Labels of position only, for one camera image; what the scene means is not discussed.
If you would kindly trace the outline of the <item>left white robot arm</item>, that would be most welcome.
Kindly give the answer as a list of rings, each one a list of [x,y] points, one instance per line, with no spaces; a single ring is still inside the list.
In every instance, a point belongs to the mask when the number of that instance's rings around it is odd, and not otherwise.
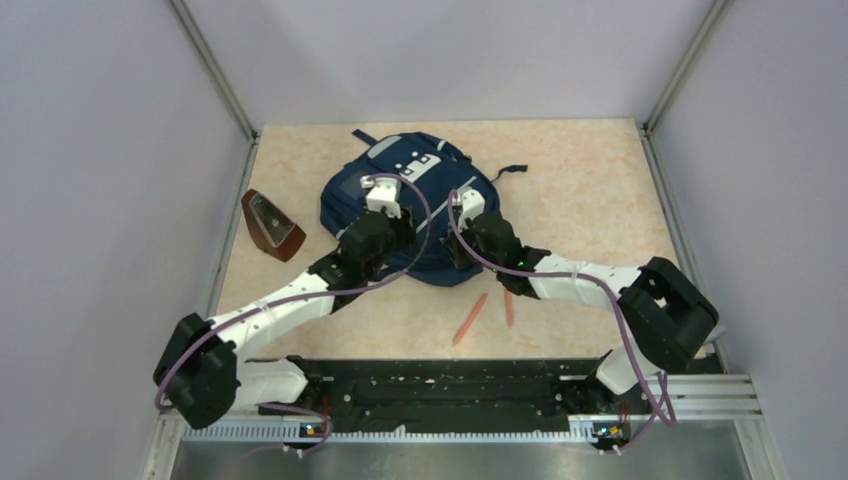
[[[154,403],[174,409],[194,429],[260,403],[286,403],[297,413],[319,404],[320,386],[288,360],[255,355],[311,320],[344,308],[381,287],[376,276],[397,251],[416,240],[412,213],[364,211],[338,246],[279,290],[226,314],[181,319],[154,371]]]

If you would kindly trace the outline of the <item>navy blue backpack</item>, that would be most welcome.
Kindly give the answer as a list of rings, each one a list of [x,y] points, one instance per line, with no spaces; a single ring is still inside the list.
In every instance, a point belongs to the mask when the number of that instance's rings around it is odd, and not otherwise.
[[[360,129],[352,134],[367,145],[367,150],[348,162],[330,178],[320,195],[319,219],[323,227],[341,237],[365,207],[366,192],[361,178],[375,173],[391,173],[412,181],[426,198],[431,217],[427,218],[417,195],[407,186],[400,187],[399,203],[412,211],[416,227],[413,249],[389,257],[378,274],[383,278],[413,262],[422,245],[424,254],[408,275],[415,280],[438,287],[460,285],[483,271],[477,263],[461,268],[454,265],[441,240],[450,232],[447,215],[448,196],[452,190],[463,193],[477,191],[487,211],[500,209],[496,189],[497,177],[490,178],[452,143],[425,132],[397,133],[376,139]]]

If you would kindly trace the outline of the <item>orange pen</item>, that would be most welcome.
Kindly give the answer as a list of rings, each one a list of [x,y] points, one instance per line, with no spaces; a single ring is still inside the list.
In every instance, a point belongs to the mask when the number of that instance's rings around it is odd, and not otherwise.
[[[515,324],[515,311],[514,311],[514,303],[513,303],[513,295],[508,290],[504,291],[504,308],[505,308],[505,319],[506,325],[508,328],[512,329]]]
[[[484,293],[479,297],[477,302],[474,304],[472,310],[467,315],[465,321],[457,329],[454,336],[452,337],[452,345],[453,346],[459,345],[462,342],[462,340],[465,338],[468,331],[472,327],[473,323],[475,322],[477,317],[480,315],[480,313],[481,313],[482,309],[484,308],[487,300],[488,300],[488,294],[487,293]]]

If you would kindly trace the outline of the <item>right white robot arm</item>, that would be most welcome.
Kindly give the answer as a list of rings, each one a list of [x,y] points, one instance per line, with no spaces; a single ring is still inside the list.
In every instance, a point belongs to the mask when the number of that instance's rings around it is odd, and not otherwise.
[[[664,257],[622,267],[567,259],[521,242],[498,212],[449,215],[449,243],[462,259],[496,274],[517,296],[568,300],[611,312],[621,347],[603,357],[586,385],[589,404],[612,412],[648,376],[684,372],[719,323],[706,296]]]

